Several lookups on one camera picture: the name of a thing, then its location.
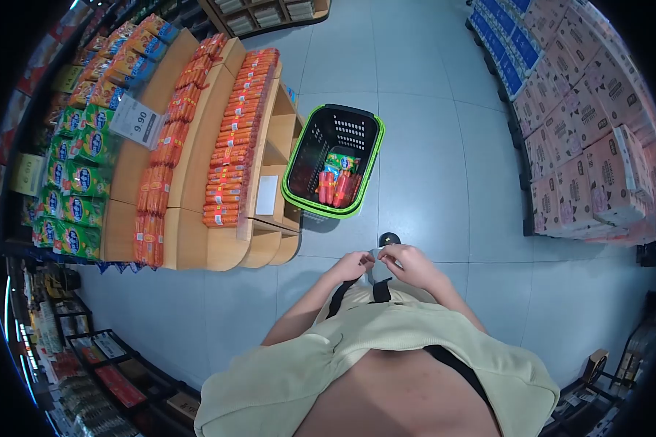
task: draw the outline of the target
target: shopping basket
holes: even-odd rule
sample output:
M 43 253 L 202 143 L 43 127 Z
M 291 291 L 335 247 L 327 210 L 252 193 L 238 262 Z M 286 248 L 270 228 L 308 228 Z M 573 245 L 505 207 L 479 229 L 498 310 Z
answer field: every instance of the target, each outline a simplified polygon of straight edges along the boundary
M 289 158 L 282 196 L 290 204 L 324 217 L 344 219 L 357 214 L 384 131 L 381 119 L 366 110 L 331 103 L 318 106 L 308 115 Z M 359 158 L 356 174 L 362 175 L 362 181 L 355 200 L 344 208 L 321 204 L 316 192 L 318 173 L 331 152 Z

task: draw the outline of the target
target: belly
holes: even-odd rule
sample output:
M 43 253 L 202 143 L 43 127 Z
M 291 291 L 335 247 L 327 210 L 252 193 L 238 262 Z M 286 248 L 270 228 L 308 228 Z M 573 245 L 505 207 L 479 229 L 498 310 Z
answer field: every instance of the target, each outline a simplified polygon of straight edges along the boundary
M 471 385 L 424 350 L 370 350 L 328 386 L 303 436 L 499 436 Z

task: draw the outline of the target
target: tile floor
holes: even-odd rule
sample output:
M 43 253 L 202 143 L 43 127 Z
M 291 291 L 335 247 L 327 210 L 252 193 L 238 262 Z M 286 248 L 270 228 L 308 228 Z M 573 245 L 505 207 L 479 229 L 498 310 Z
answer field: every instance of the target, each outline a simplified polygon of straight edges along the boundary
M 656 270 L 638 267 L 633 249 L 523 237 L 507 116 L 464 28 L 464 0 L 332 3 L 323 23 L 243 44 L 280 49 L 302 114 L 340 103 L 383 118 L 360 214 L 330 230 L 306 227 L 298 256 L 280 267 L 136 275 L 81 268 L 96 327 L 113 328 L 200 388 L 257 345 L 336 258 L 373 248 L 388 231 L 423 249 L 490 334 L 538 354 L 560 386 L 599 347 L 614 370 Z M 417 178 L 400 171 L 409 157 Z

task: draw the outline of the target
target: black shoe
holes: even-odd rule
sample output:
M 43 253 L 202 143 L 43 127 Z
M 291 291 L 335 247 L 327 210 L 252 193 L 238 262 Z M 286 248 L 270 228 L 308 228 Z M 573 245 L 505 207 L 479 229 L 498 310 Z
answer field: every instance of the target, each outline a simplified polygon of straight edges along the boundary
M 396 235 L 393 232 L 382 233 L 381 236 L 379 237 L 378 247 L 383 248 L 387 244 L 401 244 L 401 239 L 399 238 L 398 235 Z

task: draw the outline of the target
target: yellow price sign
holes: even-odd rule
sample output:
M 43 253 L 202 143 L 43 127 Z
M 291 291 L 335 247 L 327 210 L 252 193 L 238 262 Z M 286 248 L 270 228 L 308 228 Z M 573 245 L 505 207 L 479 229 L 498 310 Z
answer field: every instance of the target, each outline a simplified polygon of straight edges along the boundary
M 66 65 L 61 68 L 61 71 L 56 76 L 56 80 L 54 80 L 52 86 L 53 91 L 72 93 L 78 85 L 78 78 L 84 69 L 85 67 L 77 65 Z
M 20 153 L 15 162 L 15 173 L 9 188 L 12 191 L 37 196 L 46 166 L 46 158 L 36 154 Z

